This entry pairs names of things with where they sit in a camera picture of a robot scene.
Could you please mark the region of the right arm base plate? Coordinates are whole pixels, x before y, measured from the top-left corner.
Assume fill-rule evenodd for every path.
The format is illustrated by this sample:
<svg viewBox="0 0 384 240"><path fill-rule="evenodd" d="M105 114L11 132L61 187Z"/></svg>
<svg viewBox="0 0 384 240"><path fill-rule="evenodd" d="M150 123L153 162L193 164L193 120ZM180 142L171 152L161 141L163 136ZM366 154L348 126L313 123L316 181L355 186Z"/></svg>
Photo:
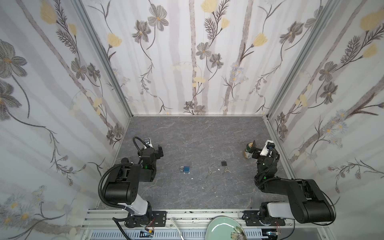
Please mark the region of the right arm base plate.
<svg viewBox="0 0 384 240"><path fill-rule="evenodd" d="M281 227L286 223L281 218L262 217L259 211L247 210L243 211L242 220L245 221L247 227Z"/></svg>

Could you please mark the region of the blue padlock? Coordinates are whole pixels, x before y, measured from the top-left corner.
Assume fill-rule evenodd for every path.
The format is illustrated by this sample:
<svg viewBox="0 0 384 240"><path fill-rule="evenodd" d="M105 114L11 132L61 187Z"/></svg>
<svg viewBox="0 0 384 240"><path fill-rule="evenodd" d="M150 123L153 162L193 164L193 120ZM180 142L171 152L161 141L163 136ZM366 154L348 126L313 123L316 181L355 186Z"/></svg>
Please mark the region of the blue padlock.
<svg viewBox="0 0 384 240"><path fill-rule="evenodd" d="M189 173L190 173L190 167L188 167L188 166L181 166L181 167L179 168L179 170L180 170L182 173L184 173L184 174L189 174Z"/></svg>

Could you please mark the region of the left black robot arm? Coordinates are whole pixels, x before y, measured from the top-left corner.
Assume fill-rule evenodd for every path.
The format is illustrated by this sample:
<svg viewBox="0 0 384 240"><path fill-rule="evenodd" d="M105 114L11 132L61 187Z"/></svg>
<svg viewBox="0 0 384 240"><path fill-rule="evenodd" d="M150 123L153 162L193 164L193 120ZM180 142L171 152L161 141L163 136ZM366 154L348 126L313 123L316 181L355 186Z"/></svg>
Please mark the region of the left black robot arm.
<svg viewBox="0 0 384 240"><path fill-rule="evenodd" d="M101 202L111 208L128 212L124 219L113 218L115 223L123 222L127 228L149 226L155 220L150 202L138 193L140 182L153 182L157 173L157 160L164 156L162 146L155 149L150 139L133 137L138 150L139 162L123 158L101 177L98 195Z"/></svg>

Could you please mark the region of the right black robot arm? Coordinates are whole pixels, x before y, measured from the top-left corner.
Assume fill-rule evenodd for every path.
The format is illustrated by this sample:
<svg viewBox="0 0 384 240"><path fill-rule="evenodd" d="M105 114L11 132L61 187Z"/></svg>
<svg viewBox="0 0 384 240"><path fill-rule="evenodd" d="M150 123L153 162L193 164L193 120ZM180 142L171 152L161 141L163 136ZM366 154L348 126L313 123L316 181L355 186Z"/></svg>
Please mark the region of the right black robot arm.
<svg viewBox="0 0 384 240"><path fill-rule="evenodd" d="M255 142L249 143L245 157L257 160L256 187L263 193L286 196L288 202L264 202L257 213L263 225L278 219L295 220L300 224L327 226L337 217L332 201L323 193L314 180L284 179L276 176L280 154L275 143L266 141L263 148Z"/></svg>

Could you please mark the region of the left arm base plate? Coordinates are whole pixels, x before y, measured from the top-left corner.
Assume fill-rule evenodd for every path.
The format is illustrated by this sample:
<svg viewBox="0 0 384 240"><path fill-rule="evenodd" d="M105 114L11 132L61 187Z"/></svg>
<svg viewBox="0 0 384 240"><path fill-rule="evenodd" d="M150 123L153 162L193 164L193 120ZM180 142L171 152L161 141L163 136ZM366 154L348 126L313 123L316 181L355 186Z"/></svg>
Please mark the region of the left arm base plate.
<svg viewBox="0 0 384 240"><path fill-rule="evenodd" d="M165 227L167 220L166 211L149 211L142 216L128 216L124 220L124 225L127 228L134 227Z"/></svg>

